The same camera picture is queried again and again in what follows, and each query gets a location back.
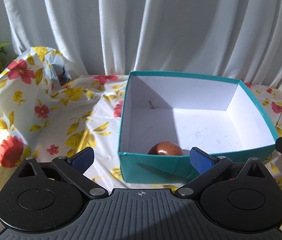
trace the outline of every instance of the curtain fold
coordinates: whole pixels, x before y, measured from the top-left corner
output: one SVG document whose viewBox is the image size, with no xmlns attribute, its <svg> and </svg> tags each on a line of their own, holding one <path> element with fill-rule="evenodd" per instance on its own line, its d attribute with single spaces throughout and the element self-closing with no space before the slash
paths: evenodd
<svg viewBox="0 0 282 240">
<path fill-rule="evenodd" d="M 0 30 L 10 29 L 17 54 L 56 48 L 73 77 L 167 70 L 271 86 L 282 79 L 282 0 L 3 0 L 0 6 L 7 13 Z"/>
</svg>

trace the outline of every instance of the ribbed black surface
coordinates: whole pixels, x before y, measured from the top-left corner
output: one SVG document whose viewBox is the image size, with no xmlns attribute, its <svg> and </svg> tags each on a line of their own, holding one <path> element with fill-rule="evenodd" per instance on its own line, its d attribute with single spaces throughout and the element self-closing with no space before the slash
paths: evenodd
<svg viewBox="0 0 282 240">
<path fill-rule="evenodd" d="M 242 234 L 220 228 L 200 212 L 194 201 L 176 198 L 168 189 L 115 189 L 108 198 L 90 201 L 83 214 L 64 228 L 43 234 L 7 229 L 0 234 L 1 239 L 282 240 L 282 232 L 272 229 Z"/>
</svg>

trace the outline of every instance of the teal box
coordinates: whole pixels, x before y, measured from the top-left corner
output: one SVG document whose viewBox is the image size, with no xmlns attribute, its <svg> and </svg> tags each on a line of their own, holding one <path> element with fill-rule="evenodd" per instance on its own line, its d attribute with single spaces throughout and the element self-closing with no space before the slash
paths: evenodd
<svg viewBox="0 0 282 240">
<path fill-rule="evenodd" d="M 262 161 L 278 134 L 240 80 L 191 73 L 135 71 L 126 86 L 118 143 L 128 183 L 186 183 L 198 172 L 189 152 L 198 147 L 233 162 Z M 183 156 L 148 155 L 157 143 L 178 144 Z"/>
</svg>

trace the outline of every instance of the brown stone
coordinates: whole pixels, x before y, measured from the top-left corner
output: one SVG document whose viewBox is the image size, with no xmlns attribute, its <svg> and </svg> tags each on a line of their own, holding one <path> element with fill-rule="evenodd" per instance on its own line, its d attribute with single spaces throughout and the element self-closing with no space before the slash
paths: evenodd
<svg viewBox="0 0 282 240">
<path fill-rule="evenodd" d="M 149 150 L 148 154 L 152 155 L 177 155 L 182 156 L 183 150 L 180 146 L 171 142 L 161 142 Z"/>
</svg>

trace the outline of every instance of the crosshair symbol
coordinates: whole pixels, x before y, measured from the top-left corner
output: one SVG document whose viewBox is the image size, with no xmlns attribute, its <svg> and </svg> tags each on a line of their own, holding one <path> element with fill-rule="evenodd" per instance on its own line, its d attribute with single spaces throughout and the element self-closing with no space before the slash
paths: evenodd
<svg viewBox="0 0 282 240">
<path fill-rule="evenodd" d="M 141 197 L 143 197 L 145 194 L 147 194 L 147 193 L 145 193 L 144 191 L 140 191 L 140 192 L 138 192 L 137 193 L 138 195 L 140 195 Z"/>
</svg>

